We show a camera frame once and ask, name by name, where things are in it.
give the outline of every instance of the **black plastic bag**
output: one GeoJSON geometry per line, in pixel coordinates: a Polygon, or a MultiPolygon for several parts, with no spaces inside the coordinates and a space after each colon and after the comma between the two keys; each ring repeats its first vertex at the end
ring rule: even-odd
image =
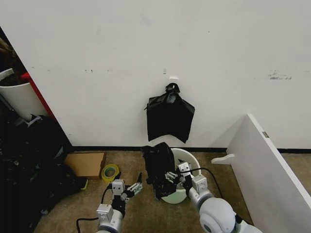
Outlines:
{"type": "Polygon", "coordinates": [[[173,135],[183,143],[189,138],[195,108],[179,96],[175,83],[166,86],[166,92],[149,98],[147,104],[148,140],[173,135]]]}
{"type": "Polygon", "coordinates": [[[166,180],[167,172],[175,172],[174,155],[171,148],[162,142],[154,147],[141,148],[142,157],[145,160],[148,173],[147,184],[152,184],[155,198],[160,200],[169,194],[176,192],[176,184],[166,180]]]}

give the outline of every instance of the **black baseboard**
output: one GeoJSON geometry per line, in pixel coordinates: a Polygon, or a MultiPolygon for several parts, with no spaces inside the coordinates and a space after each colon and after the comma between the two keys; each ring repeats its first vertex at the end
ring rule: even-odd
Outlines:
{"type": "Polygon", "coordinates": [[[311,154],[311,149],[277,149],[284,154],[311,154]]]}
{"type": "MultiPolygon", "coordinates": [[[[214,148],[214,147],[178,147],[191,152],[213,152],[213,153],[225,153],[227,148],[214,148]]],[[[140,147],[72,147],[73,151],[96,151],[96,150],[129,150],[139,151],[140,147]]],[[[311,149],[278,149],[280,153],[291,153],[291,154],[311,154],[311,149]]]]}

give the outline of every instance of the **white pot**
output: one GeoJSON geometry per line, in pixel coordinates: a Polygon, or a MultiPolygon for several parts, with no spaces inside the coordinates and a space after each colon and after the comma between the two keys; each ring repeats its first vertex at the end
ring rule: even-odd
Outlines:
{"type": "MultiPolygon", "coordinates": [[[[12,69],[1,72],[0,80],[13,73],[12,69]]],[[[48,116],[47,111],[29,83],[16,86],[0,86],[0,94],[25,120],[31,120],[31,114],[48,116]]]]}
{"type": "MultiPolygon", "coordinates": [[[[180,163],[178,159],[188,162],[190,164],[191,169],[200,167],[200,164],[197,161],[197,159],[188,151],[180,148],[172,148],[172,152],[174,154],[175,168],[177,168],[177,164],[180,163]]],[[[194,176],[198,176],[200,174],[201,170],[193,172],[194,176]]],[[[185,189],[177,189],[176,192],[168,195],[167,197],[162,197],[162,199],[169,204],[178,204],[181,203],[186,197],[187,195],[185,189]]]]}

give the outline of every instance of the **carpet floor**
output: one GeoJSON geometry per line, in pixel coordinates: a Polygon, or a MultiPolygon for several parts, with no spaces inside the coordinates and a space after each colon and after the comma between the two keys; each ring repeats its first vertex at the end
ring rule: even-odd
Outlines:
{"type": "MultiPolygon", "coordinates": [[[[252,222],[245,205],[239,185],[230,165],[212,165],[211,159],[225,156],[225,153],[192,153],[201,167],[209,168],[215,175],[224,199],[243,219],[252,222]]],[[[117,164],[126,184],[136,182],[140,172],[143,175],[143,190],[130,199],[126,205],[126,215],[122,223],[122,233],[203,233],[199,215],[189,199],[177,205],[156,201],[152,185],[147,185],[145,163],[140,151],[108,151],[105,164],[117,164]]],[[[311,193],[311,155],[285,154],[285,160],[293,169],[304,187],[311,193]]],[[[213,178],[206,171],[208,188],[215,197],[219,192],[213,178]]],[[[40,220],[35,233],[76,233],[76,219],[95,217],[96,209],[106,188],[102,180],[91,180],[85,191],[62,199],[47,215],[40,220]]],[[[104,203],[111,203],[111,192],[107,192],[104,203]]],[[[97,231],[98,221],[80,222],[81,233],[97,231]]]]}

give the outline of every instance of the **cardboard box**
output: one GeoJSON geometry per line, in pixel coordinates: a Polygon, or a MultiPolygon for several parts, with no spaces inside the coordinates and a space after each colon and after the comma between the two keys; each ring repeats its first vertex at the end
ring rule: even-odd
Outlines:
{"type": "Polygon", "coordinates": [[[76,176],[86,177],[90,180],[101,179],[106,156],[104,152],[74,152],[68,154],[65,164],[68,165],[76,176]]]}

